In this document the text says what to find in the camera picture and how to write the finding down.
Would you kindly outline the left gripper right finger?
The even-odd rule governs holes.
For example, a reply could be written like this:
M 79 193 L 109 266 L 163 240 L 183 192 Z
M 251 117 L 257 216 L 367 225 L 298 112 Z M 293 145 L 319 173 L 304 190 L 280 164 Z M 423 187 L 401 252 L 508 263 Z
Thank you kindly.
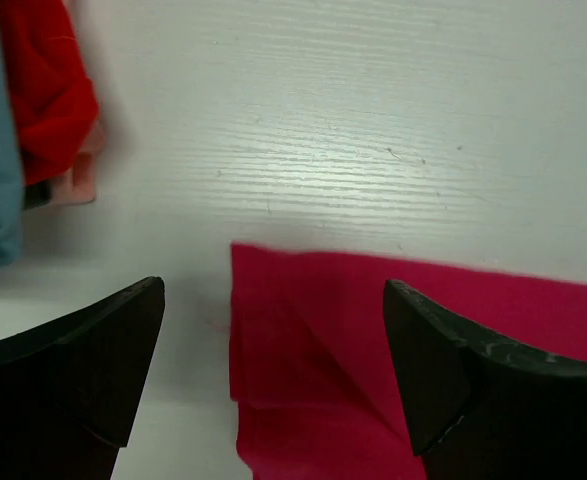
M 587 362 L 390 280 L 383 318 L 413 454 L 430 479 L 587 479 Z

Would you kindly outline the crimson red t shirt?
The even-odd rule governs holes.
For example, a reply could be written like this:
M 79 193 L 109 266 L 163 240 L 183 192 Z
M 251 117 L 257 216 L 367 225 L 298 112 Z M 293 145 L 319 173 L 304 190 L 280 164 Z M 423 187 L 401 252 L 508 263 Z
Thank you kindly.
M 236 447 L 257 479 L 430 479 L 413 454 L 385 284 L 531 347 L 587 362 L 587 285 L 364 255 L 235 244 Z

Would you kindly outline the peach folded t shirt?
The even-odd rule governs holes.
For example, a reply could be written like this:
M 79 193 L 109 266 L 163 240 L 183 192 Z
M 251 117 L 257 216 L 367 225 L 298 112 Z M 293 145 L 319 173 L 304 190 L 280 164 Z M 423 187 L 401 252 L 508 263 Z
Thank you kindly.
M 96 198 L 95 160 L 106 141 L 104 129 L 99 120 L 80 147 L 72 166 L 62 175 L 49 181 L 51 204 L 88 204 Z

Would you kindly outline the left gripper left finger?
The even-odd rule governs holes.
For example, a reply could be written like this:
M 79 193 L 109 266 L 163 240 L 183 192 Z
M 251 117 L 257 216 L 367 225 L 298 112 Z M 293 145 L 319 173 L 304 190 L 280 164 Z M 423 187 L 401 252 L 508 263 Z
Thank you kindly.
M 0 340 L 0 479 L 111 477 L 164 310 L 151 276 Z

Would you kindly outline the red folded t shirt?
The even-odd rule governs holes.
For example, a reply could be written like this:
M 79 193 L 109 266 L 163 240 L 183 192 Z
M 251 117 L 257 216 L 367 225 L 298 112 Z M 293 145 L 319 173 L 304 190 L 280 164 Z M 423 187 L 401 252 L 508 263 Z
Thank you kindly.
M 9 99 L 27 185 L 67 172 L 99 105 L 62 1 L 0 1 Z

